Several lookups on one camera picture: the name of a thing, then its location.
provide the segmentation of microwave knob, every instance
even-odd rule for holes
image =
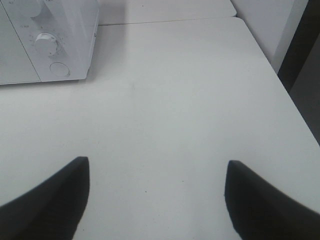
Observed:
[[[59,40],[50,33],[40,33],[35,41],[34,47],[38,53],[42,56],[53,56],[55,55],[60,47]]]
[[[30,18],[38,16],[44,5],[43,0],[15,0],[14,3],[23,16]]]

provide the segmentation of microwave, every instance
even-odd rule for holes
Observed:
[[[0,85],[85,79],[98,23],[96,0],[0,0]]]

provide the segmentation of white microwave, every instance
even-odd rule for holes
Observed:
[[[0,0],[0,85],[87,77],[96,0]]]

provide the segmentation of table surface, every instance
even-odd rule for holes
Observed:
[[[75,240],[239,240],[229,160],[320,212],[319,146],[238,18],[100,26],[86,80],[0,103],[0,205],[89,157]]]
[[[230,0],[98,0],[100,25],[234,17]]]

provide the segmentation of white table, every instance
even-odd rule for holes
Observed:
[[[100,25],[234,17],[230,0],[98,0]]]
[[[89,157],[75,240],[239,240],[229,160],[320,212],[319,146],[238,18],[101,26],[87,80],[0,103],[0,205]]]

